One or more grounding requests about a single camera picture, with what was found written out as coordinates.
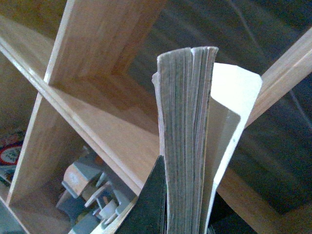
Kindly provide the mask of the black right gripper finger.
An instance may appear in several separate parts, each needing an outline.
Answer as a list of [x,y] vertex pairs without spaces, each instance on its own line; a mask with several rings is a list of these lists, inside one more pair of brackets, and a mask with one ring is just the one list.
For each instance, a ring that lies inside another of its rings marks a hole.
[[164,156],[159,156],[139,197],[116,230],[117,234],[166,233],[166,176]]

